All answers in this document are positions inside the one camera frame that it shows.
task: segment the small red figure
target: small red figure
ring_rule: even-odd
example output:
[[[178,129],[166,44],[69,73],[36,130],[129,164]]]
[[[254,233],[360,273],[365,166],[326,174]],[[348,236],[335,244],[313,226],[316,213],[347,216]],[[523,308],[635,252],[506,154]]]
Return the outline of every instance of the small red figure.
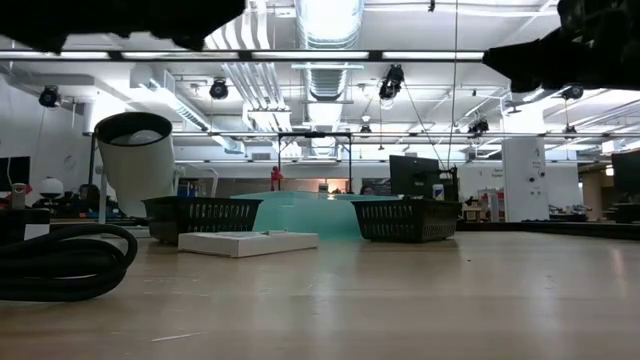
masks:
[[[271,171],[271,191],[275,191],[275,187],[273,186],[273,183],[276,181],[280,181],[284,178],[284,176],[282,176],[282,173],[280,172],[280,169],[278,169],[277,166],[274,166],[272,171]]]

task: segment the fluorescent light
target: fluorescent light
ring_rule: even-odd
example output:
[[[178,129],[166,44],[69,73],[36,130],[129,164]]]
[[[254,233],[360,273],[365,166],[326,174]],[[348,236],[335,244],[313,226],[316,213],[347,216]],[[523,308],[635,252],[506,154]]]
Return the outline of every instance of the fluorescent light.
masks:
[[[28,60],[43,59],[83,59],[83,60],[107,60],[109,54],[105,51],[63,51],[60,55],[54,53],[41,53],[38,51],[13,51],[1,50],[0,59],[25,58]]]
[[[209,134],[205,132],[186,132],[186,131],[175,131],[171,133],[173,137],[206,137]]]
[[[364,66],[353,64],[293,64],[293,70],[362,70]]]
[[[529,102],[529,101],[535,99],[538,95],[542,94],[543,92],[544,92],[543,88],[538,88],[538,90],[536,90],[534,93],[531,93],[531,94],[525,96],[524,98],[522,98],[522,101]]]
[[[233,137],[278,137],[278,133],[275,132],[216,132],[214,135],[220,136],[233,136]]]
[[[237,60],[238,53],[235,51],[124,51],[122,56],[129,60],[200,60],[200,59],[224,59]]]
[[[480,61],[484,53],[482,51],[385,51],[382,58],[385,60],[474,60]]]
[[[270,59],[291,59],[307,61],[313,60],[363,60],[369,57],[368,51],[317,51],[317,50],[300,50],[300,51],[256,51],[253,53],[254,59],[270,60]]]

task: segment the spotlight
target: spotlight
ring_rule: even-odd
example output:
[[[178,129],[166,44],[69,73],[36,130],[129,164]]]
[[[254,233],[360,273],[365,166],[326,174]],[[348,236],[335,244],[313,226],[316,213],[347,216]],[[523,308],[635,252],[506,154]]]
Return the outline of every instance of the spotlight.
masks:
[[[580,86],[572,86],[560,94],[565,100],[578,100],[582,95],[584,95],[584,89]]]
[[[38,98],[40,105],[46,108],[57,108],[60,106],[60,95],[58,94],[58,87],[56,85],[47,85],[40,93]]]
[[[565,127],[564,129],[562,129],[562,133],[563,134],[577,134],[578,131],[576,130],[575,126],[569,126],[567,125],[567,127]],[[572,139],[571,137],[565,136],[565,140],[569,140]]]
[[[226,85],[227,80],[224,78],[216,78],[213,80],[213,85],[209,90],[209,95],[215,100],[223,100],[229,95],[229,89]]]
[[[402,71],[402,66],[400,64],[391,65],[387,76],[382,81],[380,92],[378,93],[378,95],[380,95],[381,106],[384,106],[386,109],[390,109],[393,106],[393,98],[395,98],[400,92],[400,89],[402,89],[401,85],[403,82],[404,71]]]
[[[489,131],[489,123],[487,122],[487,119],[480,119],[478,120],[478,122],[469,125],[469,130],[467,131],[467,133],[473,134],[473,136],[470,137],[470,139],[472,139],[479,137],[487,131]]]

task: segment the transparent teal plastic sheet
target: transparent teal plastic sheet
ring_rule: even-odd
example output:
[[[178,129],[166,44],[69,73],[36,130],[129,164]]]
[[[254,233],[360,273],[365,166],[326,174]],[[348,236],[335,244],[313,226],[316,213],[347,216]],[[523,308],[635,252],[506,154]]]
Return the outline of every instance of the transparent teal plastic sheet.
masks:
[[[320,240],[360,241],[360,227],[351,201],[397,200],[388,196],[266,192],[234,196],[260,199],[254,231],[287,230],[316,233]]]

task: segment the white cylinder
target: white cylinder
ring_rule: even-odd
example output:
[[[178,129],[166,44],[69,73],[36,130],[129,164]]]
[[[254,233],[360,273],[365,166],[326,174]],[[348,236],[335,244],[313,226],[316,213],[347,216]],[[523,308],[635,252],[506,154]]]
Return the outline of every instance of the white cylinder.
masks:
[[[96,125],[104,172],[125,214],[146,217],[142,200],[174,195],[172,128],[169,120],[140,112],[113,115]]]
[[[433,184],[433,200],[444,201],[444,185]]]

